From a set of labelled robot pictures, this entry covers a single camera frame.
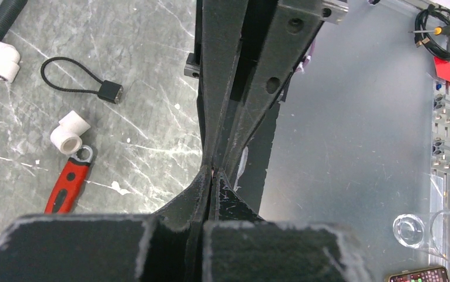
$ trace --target marble floor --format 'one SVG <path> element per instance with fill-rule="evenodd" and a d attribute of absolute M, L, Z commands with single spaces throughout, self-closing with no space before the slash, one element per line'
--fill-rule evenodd
<path fill-rule="evenodd" d="M 197 81 L 183 76 L 194 15 L 194 0 L 28 1 L 4 39 L 21 53 L 21 70 L 14 83 L 0 82 L 0 232 L 43 212 L 67 160 L 49 136 L 71 110 L 91 124 L 82 139 L 96 150 L 75 213 L 150 213 L 187 187 L 202 153 Z M 122 101 L 50 88 L 39 70 L 54 56 L 122 84 Z M 67 62 L 47 75 L 99 88 Z"/>

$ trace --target pvc elbow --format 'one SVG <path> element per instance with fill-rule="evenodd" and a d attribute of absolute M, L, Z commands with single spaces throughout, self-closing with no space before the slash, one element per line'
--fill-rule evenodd
<path fill-rule="evenodd" d="M 14 46 L 0 42 L 0 80 L 13 82 L 19 71 L 21 56 Z"/>
<path fill-rule="evenodd" d="M 90 125 L 74 110 L 59 121 L 59 126 L 52 131 L 52 143 L 65 155 L 72 155 L 80 149 L 83 142 L 80 136 Z"/>

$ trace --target red paper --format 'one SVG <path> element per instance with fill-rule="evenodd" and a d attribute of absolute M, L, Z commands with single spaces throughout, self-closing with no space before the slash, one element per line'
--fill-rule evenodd
<path fill-rule="evenodd" d="M 450 62 L 434 57 L 434 66 L 436 67 L 436 75 L 450 82 Z"/>

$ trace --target screwdriver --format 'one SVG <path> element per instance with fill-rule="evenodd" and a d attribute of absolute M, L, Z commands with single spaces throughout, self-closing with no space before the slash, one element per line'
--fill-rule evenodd
<path fill-rule="evenodd" d="M 434 33 L 434 35 L 450 35 L 450 25 L 447 26 L 438 26 L 433 31 L 409 31 L 409 33 Z"/>

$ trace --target phone screen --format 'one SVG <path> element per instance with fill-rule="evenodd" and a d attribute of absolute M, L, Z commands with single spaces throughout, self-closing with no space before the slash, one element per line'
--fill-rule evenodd
<path fill-rule="evenodd" d="M 444 267 L 420 270 L 391 276 L 389 282 L 448 282 Z"/>

